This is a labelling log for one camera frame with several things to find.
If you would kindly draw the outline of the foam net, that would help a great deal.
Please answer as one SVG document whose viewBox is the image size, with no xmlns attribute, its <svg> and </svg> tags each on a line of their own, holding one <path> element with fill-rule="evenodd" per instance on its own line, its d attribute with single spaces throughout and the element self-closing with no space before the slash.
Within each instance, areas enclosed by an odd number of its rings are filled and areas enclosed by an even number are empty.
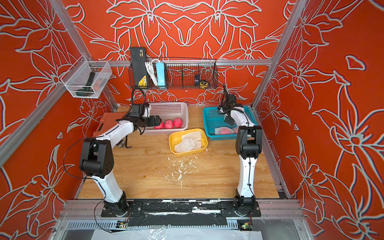
<svg viewBox="0 0 384 240">
<path fill-rule="evenodd" d="M 201 141 L 193 141 L 191 139 L 182 140 L 179 144 L 175 145 L 176 153 L 186 153 L 193 150 L 202 148 Z"/>
<path fill-rule="evenodd" d="M 182 135 L 182 140 L 191 139 L 193 141 L 200 141 L 202 139 L 202 135 L 200 131 L 193 131 L 187 134 Z"/>
</svg>

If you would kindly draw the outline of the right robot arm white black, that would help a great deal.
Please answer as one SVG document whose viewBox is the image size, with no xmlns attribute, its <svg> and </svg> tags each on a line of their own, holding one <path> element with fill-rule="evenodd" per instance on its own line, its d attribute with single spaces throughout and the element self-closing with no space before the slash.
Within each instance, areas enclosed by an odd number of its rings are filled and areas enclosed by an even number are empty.
<svg viewBox="0 0 384 240">
<path fill-rule="evenodd" d="M 262 127 L 256 125 L 246 114 L 244 106 L 237 103 L 235 95 L 223 92 L 219 114 L 225 116 L 225 123 L 237 125 L 236 152 L 241 169 L 240 180 L 234 198 L 234 208 L 239 215 L 251 213 L 256 204 L 254 175 L 258 157 L 262 152 Z"/>
</svg>

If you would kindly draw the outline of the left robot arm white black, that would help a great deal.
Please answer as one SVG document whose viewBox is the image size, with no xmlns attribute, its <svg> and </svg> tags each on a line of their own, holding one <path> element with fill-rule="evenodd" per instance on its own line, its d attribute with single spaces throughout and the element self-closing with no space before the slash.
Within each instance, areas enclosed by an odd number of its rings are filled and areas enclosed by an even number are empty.
<svg viewBox="0 0 384 240">
<path fill-rule="evenodd" d="M 150 104 L 132 104 L 129 111 L 116 120 L 102 117 L 100 131 L 83 140 L 80 170 L 96 182 L 103 194 L 106 210 L 118 217 L 128 211 L 128 204 L 126 194 L 113 174 L 113 147 L 137 130 L 159 126 L 161 118 L 151 115 L 150 111 Z"/>
</svg>

